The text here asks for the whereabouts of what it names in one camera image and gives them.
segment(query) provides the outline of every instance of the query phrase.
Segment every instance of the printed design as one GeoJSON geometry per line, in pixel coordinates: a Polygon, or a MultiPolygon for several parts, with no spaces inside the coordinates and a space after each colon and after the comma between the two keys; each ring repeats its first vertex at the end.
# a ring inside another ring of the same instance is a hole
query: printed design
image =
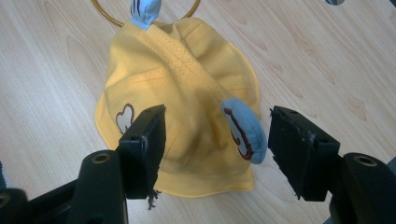
{"type": "Polygon", "coordinates": [[[140,16],[140,0],[137,0],[137,14],[140,16]]]}
{"type": "MultiPolygon", "coordinates": [[[[235,125],[238,132],[241,134],[242,140],[243,140],[245,147],[247,149],[246,155],[242,154],[241,149],[239,149],[239,154],[241,154],[242,158],[249,161],[251,159],[251,157],[253,156],[254,152],[253,152],[253,149],[251,148],[251,145],[248,141],[248,137],[247,137],[246,133],[239,125],[238,120],[235,118],[235,116],[233,115],[233,111],[230,108],[224,108],[224,113],[226,113],[227,115],[229,115],[231,117],[231,120],[233,121],[233,124],[235,125]]],[[[233,131],[231,131],[231,135],[233,136],[233,140],[235,141],[235,143],[238,145],[238,148],[239,148],[239,146],[241,146],[241,139],[235,138],[233,135],[233,131]]]]}
{"type": "Polygon", "coordinates": [[[122,109],[122,112],[117,114],[116,121],[120,132],[125,134],[134,122],[134,107],[130,104],[127,104],[122,109]]]}

